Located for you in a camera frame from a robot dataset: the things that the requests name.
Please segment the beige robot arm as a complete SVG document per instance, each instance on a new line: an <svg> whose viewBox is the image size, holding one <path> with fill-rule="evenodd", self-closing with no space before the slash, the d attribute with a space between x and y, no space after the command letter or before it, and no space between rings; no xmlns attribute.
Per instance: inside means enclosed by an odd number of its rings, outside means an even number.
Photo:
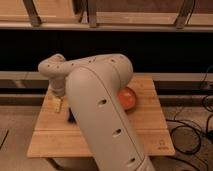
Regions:
<svg viewBox="0 0 213 171"><path fill-rule="evenodd" d="M68 61L56 54L40 62L38 70L55 96L67 98L100 171L155 171L118 99L133 75L126 56Z"/></svg>

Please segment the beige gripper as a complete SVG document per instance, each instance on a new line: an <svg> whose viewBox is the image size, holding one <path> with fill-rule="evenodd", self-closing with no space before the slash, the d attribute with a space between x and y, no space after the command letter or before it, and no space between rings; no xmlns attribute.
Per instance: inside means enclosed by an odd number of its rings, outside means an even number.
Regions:
<svg viewBox="0 0 213 171"><path fill-rule="evenodd" d="M65 95L65 78L51 78L50 86L52 93L56 96L53 98L54 111L59 113L61 111L63 99L58 97L63 97Z"/></svg>

